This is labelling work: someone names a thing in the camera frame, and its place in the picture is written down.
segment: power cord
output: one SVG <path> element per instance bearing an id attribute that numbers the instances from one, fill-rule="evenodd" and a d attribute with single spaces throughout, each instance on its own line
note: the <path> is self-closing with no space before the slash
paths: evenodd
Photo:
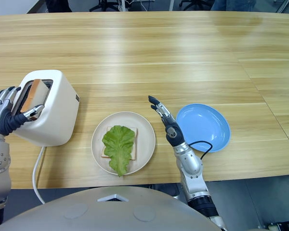
<path id="1" fill-rule="evenodd" d="M 200 158 L 201 160 L 213 148 L 213 145 L 210 142 L 207 142 L 207 141 L 196 141 L 196 142 L 190 143 L 188 146 L 191 146 L 191 145 L 193 145 L 195 143 L 207 143 L 208 145 L 210 145 L 210 148 L 204 154 L 202 154 L 202 156 Z"/>
<path id="2" fill-rule="evenodd" d="M 35 192 L 35 195 L 38 197 L 39 201 L 41 201 L 42 204 L 45 204 L 45 201 L 43 200 L 43 198 L 40 196 L 39 191 L 37 189 L 37 184 L 35 181 L 35 174 L 39 165 L 39 161 L 42 158 L 43 154 L 45 151 L 45 147 L 42 147 L 39 153 L 39 156 L 37 158 L 37 161 L 35 162 L 34 168 L 33 168 L 33 172 L 32 172 L 32 185 L 33 185 L 33 190 Z"/>
<path id="3" fill-rule="evenodd" d="M 141 4 L 141 6 L 144 8 L 144 10 L 145 11 L 148 11 L 145 7 L 144 7 L 144 5 L 143 5 L 143 2 L 142 1 L 140 1 L 140 4 Z"/>

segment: bread slice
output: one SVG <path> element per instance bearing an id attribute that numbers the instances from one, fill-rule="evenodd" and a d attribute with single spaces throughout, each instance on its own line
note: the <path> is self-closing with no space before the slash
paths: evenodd
<path id="1" fill-rule="evenodd" d="M 49 88 L 45 85 L 45 83 L 41 79 L 33 80 L 30 91 L 28 93 L 28 97 L 21 108 L 20 112 L 23 113 L 36 105 L 44 104 L 46 97 L 48 95 Z"/>
<path id="2" fill-rule="evenodd" d="M 106 132 L 108 132 L 112 127 L 107 127 Z M 129 128 L 130 130 L 132 130 L 133 132 L 135 132 L 135 140 L 134 140 L 134 144 L 133 144 L 133 149 L 131 151 L 131 160 L 136 160 L 136 141 L 137 141 L 137 128 Z M 102 150 L 102 155 L 101 157 L 103 158 L 110 158 L 108 155 L 104 154 L 104 150 L 105 150 L 105 145 L 103 146 L 103 150 Z"/>

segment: floor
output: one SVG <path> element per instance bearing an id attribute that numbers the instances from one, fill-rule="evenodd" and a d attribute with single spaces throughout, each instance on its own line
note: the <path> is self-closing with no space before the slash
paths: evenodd
<path id="1" fill-rule="evenodd" d="M 148 0 L 143 0 L 142 2 L 140 0 L 133 0 L 134 2 L 131 5 L 131 8 L 129 8 L 129 11 L 167 11 L 169 10 L 169 3 L 170 0 L 151 0 L 149 2 Z M 95 5 L 98 4 L 98 0 L 68 0 L 69 6 L 72 11 L 74 12 L 88 12 L 89 9 Z M 179 7 L 179 3 L 181 0 L 175 0 L 173 10 L 174 11 L 181 11 L 185 6 L 188 5 L 188 3 L 183 4 L 182 8 Z M 271 12 L 275 13 L 277 9 L 280 7 L 280 5 L 283 3 L 283 0 L 257 0 L 257 3 L 255 5 L 254 11 L 256 12 Z M 198 10 L 197 7 L 191 7 L 188 10 Z M 47 7 L 44 4 L 39 10 L 39 13 L 44 13 L 47 11 Z M 289 13 L 289 5 L 285 9 L 284 13 Z"/>
<path id="2" fill-rule="evenodd" d="M 289 176 L 207 182 L 209 192 L 229 231 L 264 228 L 289 221 Z M 48 202 L 88 188 L 42 189 Z M 33 190 L 12 190 L 4 211 L 8 220 L 40 205 Z"/>

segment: lettuce leaf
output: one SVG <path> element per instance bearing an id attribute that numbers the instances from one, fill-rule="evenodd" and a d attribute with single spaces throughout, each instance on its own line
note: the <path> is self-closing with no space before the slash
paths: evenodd
<path id="1" fill-rule="evenodd" d="M 103 137 L 104 154 L 110 157 L 109 166 L 119 177 L 127 173 L 135 132 L 124 126 L 113 126 Z"/>

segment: chair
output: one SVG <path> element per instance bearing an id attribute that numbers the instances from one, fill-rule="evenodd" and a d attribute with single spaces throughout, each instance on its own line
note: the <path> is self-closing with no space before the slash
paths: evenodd
<path id="1" fill-rule="evenodd" d="M 119 11 L 119 9 L 115 7 L 116 5 L 118 5 L 117 2 L 107 2 L 107 0 L 98 0 L 98 5 L 92 7 L 91 9 L 89 9 L 89 11 L 92 12 L 100 8 L 102 9 L 102 11 L 106 11 L 107 8 Z"/>
<path id="2" fill-rule="evenodd" d="M 209 6 L 210 9 L 212 7 L 211 3 L 207 2 L 207 1 L 202 1 L 202 0 L 182 0 L 179 4 L 179 7 L 182 7 L 182 4 L 185 2 L 189 2 L 190 4 L 188 6 L 186 6 L 183 9 L 183 11 L 186 11 L 188 8 L 190 8 L 191 6 L 194 6 L 194 5 L 197 5 L 201 11 L 203 10 L 203 5 Z"/>

